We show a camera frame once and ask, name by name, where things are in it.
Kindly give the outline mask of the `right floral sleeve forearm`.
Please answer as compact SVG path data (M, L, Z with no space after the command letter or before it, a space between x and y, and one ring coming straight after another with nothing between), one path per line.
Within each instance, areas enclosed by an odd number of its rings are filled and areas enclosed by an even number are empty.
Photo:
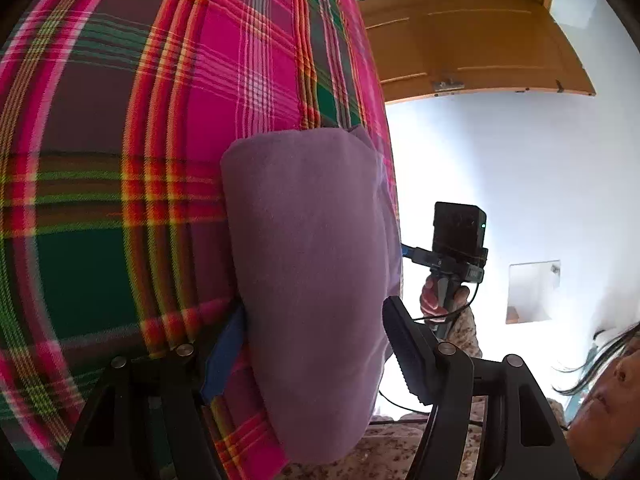
M471 358L481 359L483 352L477 340L475 318L471 308L464 309L450 326L446 339Z

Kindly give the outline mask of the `person's right hand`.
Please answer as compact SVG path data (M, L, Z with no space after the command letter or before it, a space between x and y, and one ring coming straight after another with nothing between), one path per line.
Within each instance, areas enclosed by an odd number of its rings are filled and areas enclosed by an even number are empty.
M450 314L465 307L468 303L469 294L470 290L466 286L461 286L454 294L452 307L447 310L439 304L437 281L433 275L430 275L422 287L420 296L421 313L431 322L445 322L450 317Z

